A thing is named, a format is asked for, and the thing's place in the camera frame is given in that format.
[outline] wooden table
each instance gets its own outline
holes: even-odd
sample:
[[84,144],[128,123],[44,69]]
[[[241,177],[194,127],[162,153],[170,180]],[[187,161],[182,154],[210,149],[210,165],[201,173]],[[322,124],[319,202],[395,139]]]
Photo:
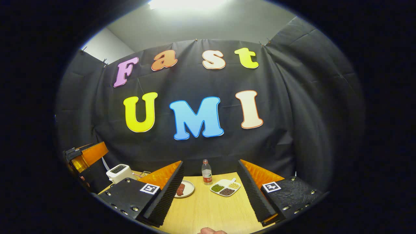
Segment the wooden table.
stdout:
[[216,231],[223,230],[227,234],[245,234],[274,225],[263,227],[257,221],[247,193],[236,172],[213,175],[212,184],[221,179],[232,180],[233,178],[241,184],[241,188],[232,196],[223,197],[211,192],[209,190],[211,185],[204,185],[202,176],[183,177],[195,186],[193,194],[184,198],[174,198],[163,225],[159,228],[152,227],[172,234],[197,234],[204,227],[210,227]]

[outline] orange letter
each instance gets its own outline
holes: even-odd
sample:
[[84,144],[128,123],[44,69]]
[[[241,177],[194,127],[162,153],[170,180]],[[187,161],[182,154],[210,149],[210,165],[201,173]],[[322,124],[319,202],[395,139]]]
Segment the orange letter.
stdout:
[[175,58],[175,51],[174,50],[166,50],[162,53],[155,56],[154,60],[156,60],[152,64],[153,71],[159,71],[164,67],[172,67],[178,61]]
[[241,123],[242,128],[250,129],[263,125],[263,120],[259,118],[257,113],[255,96],[257,96],[257,92],[254,90],[241,91],[235,94],[235,97],[240,100],[241,108],[243,109],[244,121]]
[[222,59],[224,55],[219,50],[207,50],[202,53],[202,65],[206,69],[222,69],[225,67],[225,61]]

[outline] yellow letter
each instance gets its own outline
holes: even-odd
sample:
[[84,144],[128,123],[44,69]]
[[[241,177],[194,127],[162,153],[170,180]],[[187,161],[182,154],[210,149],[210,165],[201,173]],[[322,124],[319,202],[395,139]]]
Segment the yellow letter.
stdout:
[[126,124],[133,132],[147,132],[155,123],[155,99],[157,93],[150,92],[143,95],[142,99],[146,102],[146,119],[143,122],[137,122],[136,103],[138,97],[128,97],[123,104],[126,106]]
[[175,58],[174,50],[163,51],[162,53],[156,55],[154,60],[156,61],[152,64],[151,67],[153,71],[158,71],[164,67],[172,67],[178,61]]
[[240,56],[241,65],[246,68],[256,68],[259,66],[258,62],[251,61],[251,56],[256,56],[256,53],[253,51],[248,51],[248,48],[241,48],[239,50],[234,51],[235,54]]
[[255,96],[257,96],[257,92],[254,90],[241,91],[235,94],[235,97],[240,100],[241,108],[243,109],[244,121],[241,123],[242,128],[250,129],[263,125],[263,120],[259,118],[257,113]]
[[222,69],[225,67],[225,61],[222,59],[224,55],[219,50],[207,50],[202,53],[202,65],[206,69]]

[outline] letter m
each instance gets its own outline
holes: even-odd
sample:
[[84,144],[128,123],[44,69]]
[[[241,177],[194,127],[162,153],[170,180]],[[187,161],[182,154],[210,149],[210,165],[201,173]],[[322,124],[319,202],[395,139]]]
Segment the letter m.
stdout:
[[186,101],[171,103],[169,108],[175,113],[176,122],[176,134],[173,137],[176,140],[188,139],[189,133],[186,132],[185,125],[194,137],[198,137],[203,123],[205,123],[205,130],[202,132],[204,137],[217,137],[224,134],[218,118],[219,103],[218,97],[206,97],[202,100],[197,114]]

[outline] white plate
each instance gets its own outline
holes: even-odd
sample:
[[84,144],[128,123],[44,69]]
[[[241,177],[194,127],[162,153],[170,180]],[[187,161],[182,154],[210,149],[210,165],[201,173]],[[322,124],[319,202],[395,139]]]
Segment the white plate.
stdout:
[[[232,183],[236,183],[236,184],[238,184],[238,188],[237,189],[233,189],[233,188],[230,188],[230,187],[228,187],[230,184],[232,184]],[[220,186],[224,186],[220,191],[218,191],[218,192],[215,192],[214,190],[212,190],[212,187],[214,187],[216,184],[218,184],[218,185],[220,185]],[[237,183],[237,182],[235,182],[235,178],[234,179],[232,179],[232,180],[228,180],[228,179],[222,179],[222,180],[220,180],[220,181],[218,181],[217,183],[215,183],[215,184],[213,184],[209,189],[212,191],[212,192],[214,192],[214,193],[216,193],[216,194],[218,194],[218,195],[221,195],[221,196],[224,196],[224,197],[229,197],[229,196],[231,196],[231,195],[233,195],[234,193],[236,193],[237,192],[237,190],[239,189],[241,187],[241,184],[240,183]],[[231,190],[234,190],[234,193],[231,193],[230,195],[222,195],[222,194],[220,194],[220,192],[221,191],[223,191],[224,189],[231,189]]]
[[193,193],[193,191],[195,190],[195,186],[190,181],[182,180],[182,184],[185,185],[185,189],[183,190],[183,195],[178,196],[175,192],[175,197],[176,198],[187,197],[187,196],[191,195]]

